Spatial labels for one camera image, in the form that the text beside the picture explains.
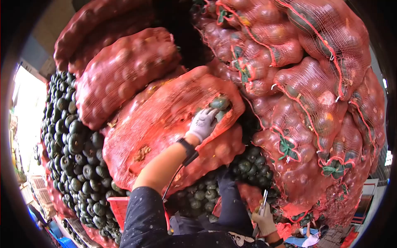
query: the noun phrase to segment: black sleeve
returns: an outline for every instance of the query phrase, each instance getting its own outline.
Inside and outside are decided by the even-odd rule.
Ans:
[[[148,246],[168,236],[159,193],[149,187],[134,189],[128,202],[120,248]]]

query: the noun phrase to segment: hand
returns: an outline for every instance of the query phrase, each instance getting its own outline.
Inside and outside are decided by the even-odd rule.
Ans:
[[[260,236],[262,237],[266,237],[277,231],[276,225],[274,225],[273,222],[273,215],[270,212],[270,205],[268,203],[265,204],[264,215],[260,216],[257,213],[252,213],[252,220],[258,224]]]
[[[214,108],[206,108],[198,112],[190,124],[189,131],[186,132],[186,136],[196,136],[201,144],[215,129],[217,124],[215,116],[218,112],[219,110]]]

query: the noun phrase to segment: red plastic crate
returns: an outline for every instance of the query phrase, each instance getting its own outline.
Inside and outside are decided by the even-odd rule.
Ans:
[[[129,197],[109,197],[108,202],[110,202],[110,207],[114,213],[114,217],[122,231],[124,231],[125,215],[127,213]],[[170,229],[170,219],[168,217],[167,211],[165,212],[165,217],[167,221],[167,230]]]

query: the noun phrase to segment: blue plastic basket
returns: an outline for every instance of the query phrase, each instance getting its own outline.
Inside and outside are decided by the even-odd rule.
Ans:
[[[70,238],[62,237],[57,239],[63,248],[77,248],[75,243]]]

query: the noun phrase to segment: metal tongs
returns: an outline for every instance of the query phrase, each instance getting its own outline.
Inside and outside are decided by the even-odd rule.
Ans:
[[[266,205],[266,198],[268,197],[268,191],[265,190],[265,192],[263,192],[263,202],[260,204],[259,206],[259,211],[258,214],[260,216],[263,216],[265,214],[265,205]],[[259,226],[258,224],[256,224],[254,232],[252,233],[252,237],[256,237],[258,235],[259,232]]]

